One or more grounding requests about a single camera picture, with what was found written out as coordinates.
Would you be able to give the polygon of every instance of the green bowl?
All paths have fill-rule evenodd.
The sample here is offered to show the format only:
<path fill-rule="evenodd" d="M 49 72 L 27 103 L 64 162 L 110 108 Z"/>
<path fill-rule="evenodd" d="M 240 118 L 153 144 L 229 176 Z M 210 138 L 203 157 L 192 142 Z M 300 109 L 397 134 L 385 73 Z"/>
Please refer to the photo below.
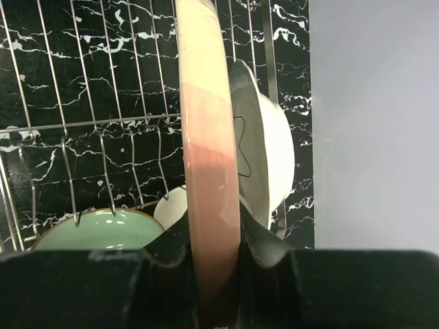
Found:
<path fill-rule="evenodd" d="M 99 209 L 81 215 L 76 227 L 73 217 L 46 231 L 33 250 L 121 250 L 141 249 L 164 231 L 153 217 L 132 209 Z"/>

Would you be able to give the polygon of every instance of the gray wall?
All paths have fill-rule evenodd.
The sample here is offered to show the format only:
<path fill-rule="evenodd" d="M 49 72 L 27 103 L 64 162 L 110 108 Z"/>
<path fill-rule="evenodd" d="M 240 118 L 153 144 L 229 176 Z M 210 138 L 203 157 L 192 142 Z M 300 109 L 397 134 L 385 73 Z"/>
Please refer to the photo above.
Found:
<path fill-rule="evenodd" d="M 316 247 L 439 254 L 439 1 L 310 11 Z"/>

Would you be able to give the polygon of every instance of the stainless steel wire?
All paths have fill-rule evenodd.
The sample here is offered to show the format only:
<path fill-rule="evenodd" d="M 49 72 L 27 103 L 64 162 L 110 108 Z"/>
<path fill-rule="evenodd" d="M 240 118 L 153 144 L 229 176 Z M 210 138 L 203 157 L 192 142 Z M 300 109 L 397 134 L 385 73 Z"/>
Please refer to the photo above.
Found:
<path fill-rule="evenodd" d="M 176 4 L 174 3 L 175 0 L 171 0 L 171 7 L 172 7 L 172 16 L 174 17 L 174 27 L 176 28 L 176 42 L 177 42 L 177 49 L 178 49 L 178 29 L 177 29 L 177 14 L 176 14 Z"/>
<path fill-rule="evenodd" d="M 162 95 L 163 95 L 163 102 L 165 104 L 165 113 L 166 113 L 166 119 L 169 122 L 169 115 L 167 110 L 167 100 L 166 100 L 166 93 L 165 93 L 165 81 L 163 80 L 163 71 L 162 71 L 162 64 L 160 61 L 160 51 L 158 49 L 158 35 L 156 30 L 156 22 L 154 18 L 154 8 L 152 7 L 152 0 L 150 0 L 150 10 L 151 10 L 151 18 L 152 18 L 152 31 L 154 33 L 154 42 L 156 44 L 156 56 L 157 56 L 157 64 L 158 64 L 158 73 L 160 74 L 160 81 L 162 83 Z"/>
<path fill-rule="evenodd" d="M 30 174 L 29 167 L 27 166 L 25 157 L 23 155 L 23 145 L 21 143 L 19 144 L 19 157 L 32 190 L 32 229 L 35 236 L 38 236 L 38 229 L 36 227 L 36 188 L 34 180 Z"/>
<path fill-rule="evenodd" d="M 233 62 L 236 61 L 236 48 L 235 48 L 235 26 L 233 25 L 233 13 L 232 13 L 232 0 L 228 0 L 228 13 L 230 15 L 230 37 L 232 38 L 232 52 Z"/>
<path fill-rule="evenodd" d="M 268 77 L 268 95 L 272 102 L 278 104 L 279 98 L 277 89 L 276 60 L 274 57 L 272 10 L 270 0 L 262 0 L 262 10 L 265 60 L 267 64 Z M 277 208 L 277 215 L 278 230 L 276 235 L 278 238 L 283 239 L 287 232 L 287 211 L 285 200 L 283 200 Z"/>
<path fill-rule="evenodd" d="M 36 0 L 36 3 L 38 5 L 38 12 L 40 13 L 40 19 L 41 19 L 41 27 L 43 28 L 43 34 L 44 34 L 44 41 L 46 43 L 46 50 L 47 50 L 47 57 L 49 58 L 49 65 L 50 65 L 50 71 L 52 73 L 52 79 L 54 81 L 54 87 L 55 87 L 55 94 L 56 94 L 56 100 L 58 101 L 58 108 L 60 109 L 60 116 L 62 121 L 62 127 L 64 129 L 64 135 L 67 136 L 67 127 L 66 127 L 66 121 L 64 118 L 64 111 L 62 109 L 62 102 L 61 102 L 61 96 L 60 96 L 60 90 L 58 88 L 58 83 L 56 81 L 56 74 L 55 74 L 55 68 L 54 68 L 54 61 L 52 60 L 52 54 L 50 51 L 49 46 L 49 39 L 47 37 L 46 32 L 46 25 L 44 23 L 44 17 L 43 17 L 43 9 L 41 8 L 41 2 L 40 0 Z"/>
<path fill-rule="evenodd" d="M 253 41 L 253 26 L 252 26 L 252 8 L 250 7 L 250 0 L 247 0 L 247 14 L 248 14 L 248 33 L 250 35 L 250 46 L 252 49 L 252 63 L 253 63 L 253 75 L 254 79 L 257 80 L 256 74 L 256 56 L 254 54 L 254 41 Z"/>
<path fill-rule="evenodd" d="M 139 57 L 137 55 L 136 34 L 134 33 L 134 26 L 132 24 L 130 0 L 126 0 L 126 5 L 128 7 L 128 19 L 130 20 L 132 48 L 134 50 L 134 59 L 135 59 L 135 62 L 136 62 L 137 77 L 139 79 L 140 98 L 141 98 L 141 101 L 142 101 L 143 113 L 145 115 L 145 123 L 148 124 L 146 105 L 145 105 L 145 95 L 143 94 L 143 82 L 142 82 L 142 76 L 140 74 Z"/>
<path fill-rule="evenodd" d="M 110 71 L 111 71 L 111 78 L 112 78 L 112 86 L 113 86 L 113 89 L 115 91 L 115 97 L 116 97 L 117 113 L 119 114 L 119 123 L 120 123 L 121 127 L 123 128 L 122 112 L 121 112 L 121 106 L 120 106 L 120 103 L 119 103 L 119 96 L 117 94 L 117 84 L 116 84 L 115 68 L 114 68 L 114 66 L 112 64 L 111 44 L 110 44 L 110 37 L 108 36 L 107 20 L 105 19 L 104 3 L 103 3 L 102 0 L 99 0 L 99 4 L 101 5 L 102 21 L 103 21 L 103 24 L 104 24 L 105 40 L 106 40 L 106 43 L 107 43 L 108 59 L 110 61 Z"/>
<path fill-rule="evenodd" d="M 21 102 L 23 103 L 23 109 L 25 111 L 25 116 L 26 116 L 27 128 L 28 128 L 29 135 L 30 135 L 31 139 L 34 139 L 34 133 L 32 131 L 32 125 L 30 123 L 29 110 L 27 109 L 26 96 L 25 96 L 25 92 L 23 90 L 23 85 L 21 83 L 19 67 L 16 63 L 14 47 L 12 46 L 11 35 L 9 33 L 8 22 L 6 21 L 6 15 L 5 15 L 5 10 L 3 9 L 2 0 L 0 0 L 0 11 L 1 11 L 1 18 L 3 19 L 3 24 L 5 26 L 6 38 L 8 39 L 8 45 L 9 45 L 9 50 L 11 52 L 12 63 L 14 65 L 16 80 L 17 80 L 17 83 L 19 85 Z"/>
<path fill-rule="evenodd" d="M 0 176 L 0 192 L 1 192 L 1 199 L 3 200 L 3 207 L 5 208 L 6 221 L 8 222 L 8 229 L 12 242 L 12 248 L 14 248 L 14 251 L 16 252 L 18 250 L 18 243 L 14 232 L 15 227 L 13 224 L 13 220 L 8 205 L 8 196 L 6 195 L 5 186 L 3 185 L 3 172 L 2 175 Z"/>
<path fill-rule="evenodd" d="M 7 197 L 8 201 L 9 201 L 9 210 L 12 213 L 12 220 L 11 220 L 10 216 L 8 216 L 8 215 L 7 216 L 8 216 L 8 219 L 11 220 L 10 225 L 14 226 L 20 250 L 24 251 L 25 248 L 24 248 L 24 244 L 23 244 L 23 238 L 21 237 L 19 217 L 16 213 L 14 198 L 12 197 L 12 191 L 11 191 L 11 188 L 10 188 L 10 185 L 8 182 L 8 175 L 6 173 L 6 166 L 4 164 L 3 154 L 1 154 L 1 152 L 0 152 L 0 171 L 1 171 L 1 178 L 3 180 L 3 184 L 1 185 L 2 186 L 1 187 L 1 194 L 2 194 L 3 199 L 5 199 Z"/>
<path fill-rule="evenodd" d="M 73 211 L 73 221 L 75 222 L 76 227 L 78 227 L 80 225 L 80 220 L 78 217 L 78 213 L 76 211 L 75 188 L 73 186 L 73 179 L 71 176 L 69 157 L 67 156 L 67 152 L 66 152 L 66 139 L 65 139 L 65 137 L 61 138 L 61 148 L 62 148 L 62 157 L 64 158 L 64 163 L 66 165 L 67 175 L 69 176 L 70 201 L 71 201 L 71 208 Z"/>
<path fill-rule="evenodd" d="M 116 217 L 116 206 L 115 206 L 115 198 L 112 196 L 112 189 L 110 184 L 110 179 L 108 178 L 108 171 L 107 171 L 107 155 L 105 153 L 105 144 L 104 144 L 104 137 L 102 136 L 101 132 L 98 132 L 99 134 L 99 140 L 101 142 L 101 151 L 102 151 L 102 163 L 104 166 L 104 177 L 105 177 L 105 183 L 108 191 L 108 196 L 110 197 L 110 203 L 111 203 L 111 212 L 113 216 Z"/>
<path fill-rule="evenodd" d="M 158 115 L 148 115 L 147 119 L 166 119 L 166 118 L 178 118 L 180 117 L 180 114 L 158 114 Z M 129 117 L 129 118 L 122 118 L 123 122 L 130 122 L 130 121 L 140 121 L 145 120 L 144 116 L 141 117 Z M 104 120 L 96 120 L 96 121 L 81 121 L 81 122 L 72 122 L 72 123 L 66 123 L 65 127 L 83 127 L 86 125 L 103 125 L 107 123 L 120 123 L 120 119 L 104 119 Z M 49 130 L 49 129 L 59 129 L 63 128 L 64 126 L 62 124 L 55 124 L 55 125 L 35 125 L 33 127 L 9 127 L 0 129 L 0 134 L 2 133 L 11 133 L 11 132 L 27 132 L 30 130 Z"/>
<path fill-rule="evenodd" d="M 134 182 L 136 183 L 137 193 L 139 194 L 140 206 L 144 207 L 145 202 L 143 202 L 142 190 L 140 188 L 139 179 L 136 173 L 136 145 L 134 143 L 134 134 L 130 130 L 130 140 L 131 140 L 131 171 L 134 176 Z"/>
<path fill-rule="evenodd" d="M 96 132 L 97 126 L 96 126 L 95 110 L 93 109 L 93 101 L 91 100 L 90 86 L 88 85 L 87 70 L 85 68 L 84 54 L 82 53 L 81 37 L 78 29 L 78 23 L 76 22 L 75 6 L 73 5 L 73 0 L 70 0 L 70 8 L 73 17 L 73 25 L 75 27 L 76 41 L 78 42 L 78 51 L 80 52 L 81 67 L 82 67 L 82 73 L 84 74 L 84 83 L 85 83 L 85 89 L 87 91 L 88 104 L 90 105 L 91 118 L 93 120 L 93 125 L 95 126 L 94 131 Z"/>
<path fill-rule="evenodd" d="M 159 126 L 157 126 L 156 129 L 158 134 L 158 168 L 160 169 L 160 174 L 162 175 L 163 184 L 165 185 L 166 195 L 164 196 L 164 198 L 168 200 L 169 189 L 167 188 L 166 178 L 162 167 L 162 134 Z"/>

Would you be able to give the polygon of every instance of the marble tile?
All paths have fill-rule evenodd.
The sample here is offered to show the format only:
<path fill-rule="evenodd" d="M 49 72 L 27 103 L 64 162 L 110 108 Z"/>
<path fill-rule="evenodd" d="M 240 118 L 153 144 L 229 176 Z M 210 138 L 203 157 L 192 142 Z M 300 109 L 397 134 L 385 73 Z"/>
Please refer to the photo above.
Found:
<path fill-rule="evenodd" d="M 60 125 L 50 130 L 36 128 L 33 131 L 34 140 L 29 139 L 28 132 L 0 133 L 0 150 L 7 167 L 23 239 L 32 237 L 34 233 L 32 189 L 19 158 L 19 143 L 36 186 L 36 217 L 41 233 L 72 213 L 69 178 L 62 153 L 62 115 L 66 123 L 77 123 L 92 121 L 93 115 L 96 120 L 118 119 L 119 112 L 123 118 L 142 117 L 145 113 L 161 115 L 179 112 L 176 20 L 171 1 L 153 1 L 156 36 L 149 1 L 133 0 L 130 3 L 139 69 L 135 64 L 133 35 L 125 1 L 103 1 L 105 21 L 99 0 L 74 1 L 74 16 L 70 1 L 41 1 L 47 42 L 35 0 L 21 0 L 19 5 L 15 1 L 3 1 L 30 123 L 32 126 Z M 251 68 L 254 60 L 259 88 L 267 94 L 261 6 L 258 1 L 250 1 L 252 47 L 247 2 L 230 0 L 230 4 L 235 56 L 245 60 Z M 228 2 L 217 1 L 217 9 L 230 65 L 234 51 Z M 287 200 L 289 228 L 286 241 L 298 248 L 313 247 L 307 2 L 273 1 L 272 16 L 280 103 L 290 122 L 296 147 L 296 179 Z M 86 79 L 73 20 L 80 35 Z M 0 24 L 0 39 L 0 129 L 26 127 L 4 21 Z M 152 119 L 148 123 L 147 126 L 145 120 L 139 118 L 125 122 L 123 127 L 119 123 L 98 125 L 104 137 L 110 187 L 118 207 L 133 207 L 140 202 L 132 174 L 129 131 L 134 136 L 134 163 L 144 202 L 156 200 L 157 193 L 165 193 L 158 166 L 158 131 L 152 125 L 159 126 L 161 131 L 161 164 L 169 189 L 184 182 L 180 119 Z M 110 199 L 104 179 L 102 148 L 98 135 L 93 132 L 93 125 L 68 128 L 65 141 L 77 210 L 107 207 Z M 146 211 L 151 213 L 152 209 L 146 208 Z M 5 216 L 1 202 L 1 240 L 5 248 L 11 250 L 12 241 Z M 32 242 L 24 243 L 25 248 L 29 248 Z"/>

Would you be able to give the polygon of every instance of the wire rack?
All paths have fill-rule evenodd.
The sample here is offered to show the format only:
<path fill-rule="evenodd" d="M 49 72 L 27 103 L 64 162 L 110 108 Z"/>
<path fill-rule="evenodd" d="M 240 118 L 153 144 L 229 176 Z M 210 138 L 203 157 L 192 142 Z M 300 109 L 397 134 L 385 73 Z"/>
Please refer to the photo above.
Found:
<path fill-rule="evenodd" d="M 87 67 L 85 65 L 84 62 L 84 54 L 83 54 L 83 50 L 82 50 L 82 46 L 80 43 L 80 39 L 81 39 L 81 35 L 80 35 L 80 29 L 78 28 L 78 22 L 77 22 L 77 16 L 75 14 L 75 6 L 74 3 L 76 1 L 74 0 L 69 0 L 69 5 L 70 5 L 70 15 L 73 19 L 73 26 L 74 26 L 74 32 L 75 32 L 75 37 L 77 40 L 77 46 L 78 46 L 78 51 L 79 51 L 79 55 L 80 55 L 80 64 L 81 64 L 81 69 L 82 69 L 82 74 L 84 76 L 84 87 L 85 87 L 85 92 L 87 95 L 87 99 L 88 99 L 88 106 L 89 106 L 89 110 L 90 110 L 90 115 L 91 115 L 91 120 L 88 121 L 78 121 L 78 122 L 66 122 L 65 119 L 65 109 L 63 107 L 63 102 L 61 100 L 61 95 L 60 95 L 60 87 L 57 81 L 57 74 L 58 72 L 55 69 L 54 66 L 54 58 L 53 58 L 53 53 L 51 52 L 51 44 L 49 42 L 49 38 L 48 38 L 48 32 L 46 30 L 46 18 L 44 13 L 43 13 L 43 9 L 41 6 L 41 1 L 40 0 L 35 0 L 38 6 L 38 13 L 39 13 L 39 17 L 40 17 L 40 26 L 42 28 L 43 31 L 43 36 L 44 36 L 44 44 L 45 44 L 45 50 L 47 52 L 47 57 L 48 57 L 48 62 L 49 62 L 49 70 L 51 73 L 51 78 L 53 80 L 53 85 L 54 85 L 54 89 L 55 89 L 55 95 L 56 95 L 56 101 L 58 104 L 58 112 L 59 112 L 59 116 L 60 116 L 60 121 L 61 123 L 57 123 L 57 124 L 43 124 L 43 125 L 34 125 L 32 123 L 31 120 L 31 115 L 29 115 L 29 104 L 27 103 L 26 100 L 26 95 L 25 95 L 25 91 L 24 91 L 24 87 L 23 87 L 23 81 L 21 78 L 21 70 L 20 70 L 20 66 L 18 64 L 17 61 L 17 57 L 16 57 L 16 50 L 14 50 L 14 41 L 11 37 L 11 30 L 8 27 L 8 18 L 5 14 L 5 10 L 3 7 L 3 2 L 4 0 L 0 0 L 0 11 L 1 11 L 1 18 L 3 20 L 3 26 L 5 29 L 5 33 L 6 33 L 6 37 L 7 37 L 7 45 L 8 48 L 10 50 L 10 55 L 11 55 L 11 59 L 12 59 L 12 63 L 13 63 L 13 68 L 14 68 L 14 73 L 16 76 L 16 81 L 18 84 L 18 88 L 19 88 L 19 93 L 20 93 L 20 99 L 23 105 L 23 112 L 24 112 L 24 117 L 25 117 L 25 122 L 26 125 L 23 125 L 21 127 L 7 127 L 7 128 L 2 128 L 0 129 L 0 134 L 11 134 L 11 133 L 22 133 L 22 132 L 27 132 L 27 138 L 23 139 L 19 144 L 18 144 L 18 154 L 19 154 L 19 160 L 21 163 L 21 166 L 23 168 L 23 172 L 25 175 L 26 180 L 29 182 L 30 184 L 30 188 L 32 190 L 32 208 L 29 210 L 30 211 L 30 217 L 32 219 L 32 233 L 30 236 L 24 236 L 21 224 L 20 224 L 20 220 L 19 220 L 19 216 L 17 214 L 17 210 L 16 210 L 16 200 L 14 200 L 14 195 L 12 193 L 12 187 L 11 187 L 11 177 L 8 177 L 8 169 L 7 169 L 7 163 L 6 163 L 6 159 L 5 159 L 5 155 L 3 154 L 3 152 L 0 152 L 0 172 L 1 172 L 1 183 L 0 183 L 0 193 L 1 193 L 1 198 L 2 198 L 2 202 L 3 202 L 3 207 L 5 210 L 5 220 L 7 222 L 8 225 L 8 232 L 10 235 L 10 240 L 12 242 L 12 247 L 13 247 L 13 251 L 24 251 L 26 250 L 26 246 L 25 244 L 28 243 L 29 241 L 34 241 L 38 238 L 38 236 L 40 235 L 40 232 L 38 231 L 38 218 L 37 218 L 37 202 L 38 202 L 38 197 L 37 197 L 37 190 L 38 190 L 38 183 L 34 181 L 34 179 L 32 178 L 32 170 L 29 169 L 29 165 L 28 165 L 28 160 L 23 152 L 23 146 L 26 143 L 32 143 L 33 141 L 36 140 L 37 136 L 35 134 L 35 131 L 46 131 L 46 130 L 62 130 L 61 133 L 61 137 L 60 137 L 60 148 L 62 150 L 62 158 L 64 160 L 64 170 L 67 173 L 68 176 L 68 184 L 69 184 L 69 192 L 70 192 L 70 200 L 71 200 L 71 209 L 72 209 L 72 213 L 73 213 L 73 220 L 75 222 L 75 224 L 78 226 L 80 225 L 80 213 L 82 210 L 84 209 L 78 209 L 78 201 L 77 201 L 77 197 L 75 195 L 75 183 L 74 183 L 74 179 L 72 177 L 72 172 L 71 172 L 71 162 L 69 161 L 69 157 L 67 155 L 67 143 L 74 138 L 74 136 L 71 136 L 70 134 L 70 129 L 74 128 L 74 127 L 91 127 L 93 129 L 92 133 L 89 134 L 89 136 L 96 136 L 99 139 L 99 143 L 100 143 L 100 153 L 102 154 L 102 176 L 105 180 L 105 186 L 106 186 L 106 191 L 108 194 L 108 199 L 109 199 L 109 203 L 110 203 L 110 207 L 113 213 L 115 213 L 117 211 L 116 206 L 115 206 L 115 197 L 113 195 L 112 192 L 112 184 L 110 182 L 110 176 L 108 174 L 108 169 L 107 169 L 107 157 L 106 157 L 106 143 L 104 141 L 104 136 L 103 136 L 103 128 L 105 125 L 108 124 L 116 124 L 120 127 L 120 130 L 122 132 L 124 132 L 125 134 L 127 134 L 130 138 L 130 144 L 131 144 L 131 163 L 130 163 L 130 171 L 131 171 L 131 176 L 132 179 L 134 180 L 134 185 L 135 185 L 135 189 L 137 190 L 137 193 L 139 195 L 139 204 L 136 205 L 137 208 L 144 208 L 146 206 L 151 206 L 153 204 L 155 204 L 157 201 L 152 201 L 152 202 L 144 202 L 143 199 L 143 194 L 141 191 L 141 185 L 139 184 L 139 177 L 137 174 L 137 169 L 136 169 L 136 165 L 135 165 L 135 154 L 136 154 L 136 145 L 134 142 L 134 134 L 133 131 L 131 129 L 131 125 L 130 123 L 133 121 L 142 121 L 144 126 L 148 129 L 148 133 L 153 133 L 155 132 L 158 136 L 158 155 L 157 155 L 157 159 L 158 159 L 158 168 L 160 171 L 160 175 L 161 178 L 163 180 L 163 184 L 165 187 L 165 195 L 164 197 L 167 197 L 167 194 L 169 192 L 168 189 L 168 184 L 167 184 L 167 179 L 165 177 L 164 171 L 163 171 L 163 166 L 161 164 L 161 160 L 162 160 L 162 154 L 161 154 L 161 150 L 162 150 L 162 134 L 161 134 L 161 128 L 159 124 L 152 124 L 153 120 L 163 120 L 166 124 L 175 124 L 178 123 L 178 117 L 180 116 L 178 113 L 168 113 L 168 100 L 167 100 L 167 91 L 165 88 L 165 82 L 164 82 L 164 78 L 163 78 L 163 68 L 162 68 L 162 60 L 161 60 L 161 50 L 159 48 L 159 43 L 158 43 L 158 33 L 157 33 L 157 28 L 156 28 L 156 20 L 157 20 L 157 16 L 154 15 L 154 6 L 153 6 L 153 1 L 149 0 L 149 11 L 150 11 L 150 16 L 152 18 L 152 31 L 154 33 L 154 45 L 155 45 L 155 57 L 156 57 L 156 65 L 158 67 L 158 72 L 159 72 L 159 76 L 160 76 L 160 81 L 161 81 L 161 95 L 163 97 L 163 103 L 165 105 L 164 107 L 164 113 L 162 114 L 149 114 L 147 112 L 147 102 L 145 100 L 145 93 L 143 90 L 143 78 L 142 78 L 142 74 L 141 74 L 141 65 L 139 63 L 139 54 L 138 54 L 138 49 L 137 49 L 137 35 L 134 32 L 134 26 L 133 26 L 133 15 L 132 15 L 132 9 L 133 6 L 135 5 L 134 3 L 131 3 L 130 0 L 126 0 L 126 6 L 127 6 L 127 11 L 128 11 L 128 21 L 130 24 L 130 32 L 131 32 L 131 38 L 132 38 L 132 48 L 134 51 L 134 60 L 133 60 L 133 65 L 135 65 L 136 70 L 137 70 L 137 78 L 138 78 L 138 83 L 139 83 L 139 97 L 138 97 L 138 101 L 140 101 L 141 103 L 141 107 L 143 109 L 143 115 L 141 116 L 135 116 L 135 117 L 123 117 L 122 115 L 122 111 L 121 111 L 121 101 L 119 99 L 119 90 L 118 90 L 118 84 L 117 84 L 117 80 L 116 80 L 116 75 L 115 75 L 115 66 L 113 64 L 113 54 L 111 51 L 111 46 L 110 46 L 110 37 L 109 37 L 109 33 L 108 33 L 108 24 L 107 24 L 107 20 L 106 20 L 106 11 L 104 9 L 104 2 L 103 0 L 96 0 L 95 2 L 99 2 L 99 6 L 100 6 L 100 12 L 98 12 L 97 14 L 99 16 L 102 17 L 102 21 L 101 24 L 104 28 L 104 46 L 106 48 L 106 53 L 108 54 L 108 61 L 110 63 L 110 73 L 111 73 L 111 84 L 112 84 L 112 89 L 114 90 L 114 96 L 115 96 L 115 101 L 116 101 L 116 108 L 117 108 L 117 118 L 113 118 L 113 119 L 96 119 L 96 114 L 95 114 L 95 104 L 92 100 L 92 91 L 91 88 L 89 86 L 89 78 L 88 78 L 88 71 L 87 71 Z M 176 22 L 176 15 L 175 15 L 175 4 L 174 4 L 174 0 L 170 0 L 171 1 L 171 7 L 172 7 L 172 14 L 174 17 L 174 26 L 175 26 L 175 30 L 177 30 L 178 26 L 177 26 L 177 22 Z M 232 49 L 231 49 L 231 57 L 233 57 L 233 61 L 236 60 L 237 58 L 237 50 L 236 50 L 236 40 L 235 40 L 235 24 L 234 24 L 234 16 L 232 13 L 233 10 L 233 6 L 232 6 L 232 1 L 233 0 L 228 0 L 228 24 L 229 26 L 222 26 L 222 28 L 226 28 L 226 29 L 230 29 L 230 37 L 231 37 L 231 45 L 232 45 Z M 215 5 L 215 8 L 218 10 L 218 3 L 217 0 L 213 0 L 213 3 Z M 275 73 L 275 69 L 274 69 L 274 48 L 273 48 L 273 40 L 272 40 L 272 22 L 271 22 L 271 10 L 270 10 L 270 0 L 261 0 L 261 1 L 250 1 L 250 0 L 246 0 L 246 8 L 247 8 L 247 14 L 248 14 L 248 26 L 249 26 L 249 30 L 248 30 L 248 34 L 250 37 L 249 43 L 250 43 L 250 48 L 251 48 L 251 60 L 252 60 L 252 68 L 254 71 L 254 75 L 255 77 L 257 76 L 257 66 L 256 66 L 256 60 L 255 60 L 255 51 L 254 51 L 254 36 L 253 36 L 253 28 L 252 28 L 252 13 L 251 13 L 251 9 L 255 8 L 255 7 L 259 7 L 262 8 L 262 10 L 264 11 L 263 13 L 263 34 L 264 34 L 264 47 L 265 47 L 265 58 L 266 58 L 266 64 L 267 64 L 267 72 L 268 72 L 268 89 L 269 89 L 269 94 L 270 94 L 270 98 L 277 102 L 277 85 L 276 85 L 276 73 Z M 7 250 L 5 249 L 5 247 L 3 246 L 3 238 L 0 236 L 0 252 L 7 252 Z"/>

